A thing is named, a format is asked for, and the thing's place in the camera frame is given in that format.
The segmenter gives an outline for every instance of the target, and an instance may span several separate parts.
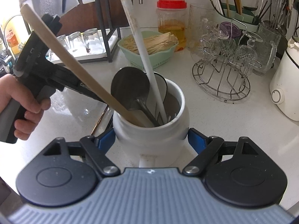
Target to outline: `yellow liquid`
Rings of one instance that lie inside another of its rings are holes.
[[[171,32],[172,35],[176,36],[178,39],[178,46],[175,51],[183,50],[186,47],[186,36],[185,36],[185,26],[184,25],[167,25],[164,24],[163,27],[159,26],[158,31],[160,33]]]

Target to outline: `plastic jar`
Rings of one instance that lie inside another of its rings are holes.
[[[178,38],[179,44],[175,51],[182,50],[186,46],[186,8],[185,0],[157,1],[158,31],[160,33],[171,32]]]

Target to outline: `white rice cooker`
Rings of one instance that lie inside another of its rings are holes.
[[[299,39],[288,41],[280,65],[270,82],[271,100],[290,119],[299,121]]]

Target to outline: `power cord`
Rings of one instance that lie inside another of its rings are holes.
[[[298,37],[297,30],[299,29],[299,27],[297,27],[298,26],[298,19],[299,19],[299,12],[297,12],[297,21],[296,21],[295,31],[293,33],[293,35],[296,34],[296,37]]]

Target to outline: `red lid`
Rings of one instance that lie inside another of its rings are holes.
[[[158,8],[170,8],[170,9],[184,9],[187,8],[185,0],[158,0]]]

